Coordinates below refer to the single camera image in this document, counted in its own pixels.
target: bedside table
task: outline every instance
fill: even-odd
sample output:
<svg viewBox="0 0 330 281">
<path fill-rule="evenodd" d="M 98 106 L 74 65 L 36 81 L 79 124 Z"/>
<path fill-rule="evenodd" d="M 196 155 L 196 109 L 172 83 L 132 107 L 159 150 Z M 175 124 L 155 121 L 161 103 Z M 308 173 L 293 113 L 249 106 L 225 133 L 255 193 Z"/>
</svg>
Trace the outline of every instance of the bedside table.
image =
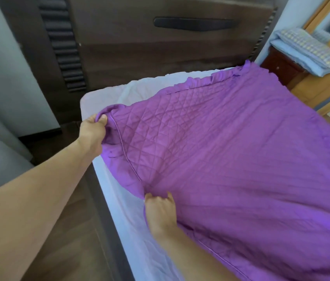
<svg viewBox="0 0 330 281">
<path fill-rule="evenodd" d="M 280 83 L 289 90 L 293 89 L 294 86 L 309 75 L 307 70 L 272 46 L 270 46 L 269 55 L 265 58 L 261 67 L 277 75 Z"/>
</svg>

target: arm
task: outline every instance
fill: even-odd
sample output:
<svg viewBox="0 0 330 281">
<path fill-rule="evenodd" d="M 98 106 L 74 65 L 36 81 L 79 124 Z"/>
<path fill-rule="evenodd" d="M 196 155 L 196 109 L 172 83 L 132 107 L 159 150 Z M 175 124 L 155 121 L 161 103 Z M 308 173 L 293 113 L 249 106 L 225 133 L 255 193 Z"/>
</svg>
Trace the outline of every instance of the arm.
<svg viewBox="0 0 330 281">
<path fill-rule="evenodd" d="M 147 193 L 145 209 L 153 237 L 167 252 L 186 281 L 239 281 L 178 228 L 175 202 L 171 193 L 168 193 L 166 199 Z"/>
<path fill-rule="evenodd" d="M 101 154 L 106 116 L 85 120 L 76 141 L 0 187 L 0 280 L 19 281 L 92 160 Z"/>
</svg>

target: white bed sheet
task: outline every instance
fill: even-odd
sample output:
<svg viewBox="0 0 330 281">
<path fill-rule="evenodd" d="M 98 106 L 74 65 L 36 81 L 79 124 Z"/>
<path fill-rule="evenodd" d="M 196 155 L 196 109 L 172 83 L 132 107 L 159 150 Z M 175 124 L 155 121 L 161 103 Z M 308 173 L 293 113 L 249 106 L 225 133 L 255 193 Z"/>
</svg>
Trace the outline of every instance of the white bed sheet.
<svg viewBox="0 0 330 281">
<path fill-rule="evenodd" d="M 115 103 L 130 105 L 188 77 L 206 77 L 218 70 L 179 72 L 144 78 L 121 86 L 89 92 L 80 101 L 82 119 Z M 136 281 L 181 281 L 181 274 L 151 236 L 144 220 L 144 201 L 121 187 L 99 156 L 93 166 Z"/>
</svg>

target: dark wooden headboard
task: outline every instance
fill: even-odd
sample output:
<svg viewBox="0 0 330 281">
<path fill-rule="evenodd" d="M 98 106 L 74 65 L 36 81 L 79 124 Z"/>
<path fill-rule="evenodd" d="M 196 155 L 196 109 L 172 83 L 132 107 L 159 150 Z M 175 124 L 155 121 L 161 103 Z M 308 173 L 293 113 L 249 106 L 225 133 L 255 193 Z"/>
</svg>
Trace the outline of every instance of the dark wooden headboard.
<svg viewBox="0 0 330 281">
<path fill-rule="evenodd" d="M 254 60 L 287 0 L 0 0 L 59 123 L 88 91 Z"/>
</svg>

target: folded blanket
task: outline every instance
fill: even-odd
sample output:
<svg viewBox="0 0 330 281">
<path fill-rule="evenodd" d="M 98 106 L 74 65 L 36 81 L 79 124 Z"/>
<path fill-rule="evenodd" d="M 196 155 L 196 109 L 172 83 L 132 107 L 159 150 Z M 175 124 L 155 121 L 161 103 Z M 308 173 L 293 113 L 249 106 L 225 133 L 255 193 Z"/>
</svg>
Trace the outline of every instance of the folded blanket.
<svg viewBox="0 0 330 281">
<path fill-rule="evenodd" d="M 102 158 L 245 281 L 330 281 L 330 125 L 246 62 L 109 106 Z"/>
<path fill-rule="evenodd" d="M 275 32 L 277 36 L 318 65 L 330 68 L 330 47 L 319 42 L 301 28 L 282 29 Z"/>
<path fill-rule="evenodd" d="M 283 40 L 281 40 L 281 39 L 272 40 L 270 42 L 270 44 L 272 46 L 274 46 L 276 49 L 278 49 L 279 51 L 281 51 L 284 55 L 287 55 L 295 63 L 298 63 L 309 73 L 311 73 L 315 76 L 323 77 L 324 75 L 330 73 L 330 68 L 321 67 L 316 62 L 314 62 L 311 58 L 301 54 L 293 47 L 284 43 Z"/>
</svg>

